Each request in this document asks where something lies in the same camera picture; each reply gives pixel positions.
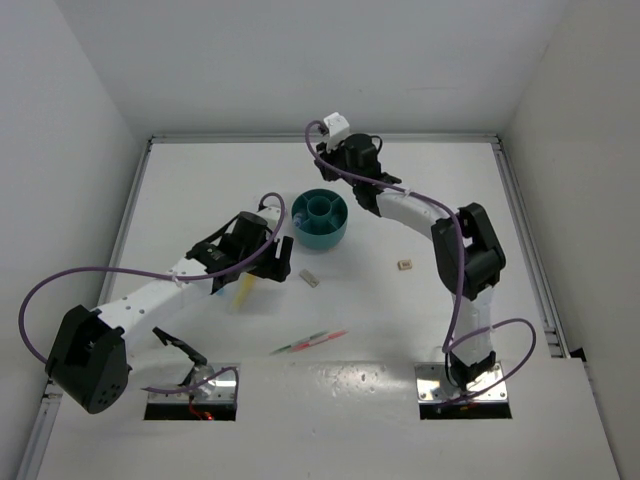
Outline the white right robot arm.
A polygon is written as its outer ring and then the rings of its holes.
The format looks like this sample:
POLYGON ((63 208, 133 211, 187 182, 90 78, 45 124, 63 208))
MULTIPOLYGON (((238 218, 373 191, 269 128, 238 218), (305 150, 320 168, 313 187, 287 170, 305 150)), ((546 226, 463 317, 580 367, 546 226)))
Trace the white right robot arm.
POLYGON ((319 143, 315 164, 325 180, 348 183, 363 209, 432 242, 439 278, 453 298, 443 345, 445 364, 453 384, 465 390, 496 362, 491 303, 506 255, 483 206, 471 203, 452 211, 402 188, 399 178, 382 170, 381 147, 377 136, 352 134, 319 143))

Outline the clear blue glue stick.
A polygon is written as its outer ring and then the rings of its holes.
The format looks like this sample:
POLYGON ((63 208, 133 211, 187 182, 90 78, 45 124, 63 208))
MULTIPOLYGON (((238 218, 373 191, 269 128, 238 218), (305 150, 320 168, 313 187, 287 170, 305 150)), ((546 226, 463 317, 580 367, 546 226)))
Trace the clear blue glue stick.
POLYGON ((293 216, 292 223, 295 227, 300 228, 305 220, 305 215, 302 212, 298 212, 293 216))

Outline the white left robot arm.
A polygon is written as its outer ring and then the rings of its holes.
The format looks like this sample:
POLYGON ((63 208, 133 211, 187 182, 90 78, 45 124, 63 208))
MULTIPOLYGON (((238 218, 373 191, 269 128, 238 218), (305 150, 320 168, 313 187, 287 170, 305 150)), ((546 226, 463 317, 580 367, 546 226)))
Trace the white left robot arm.
POLYGON ((196 243, 159 278, 92 310, 68 311, 45 371, 86 412, 109 408, 128 387, 173 395, 197 391, 207 358, 171 334, 198 302, 242 276, 283 282, 293 240, 280 237, 282 209, 242 211, 196 243))

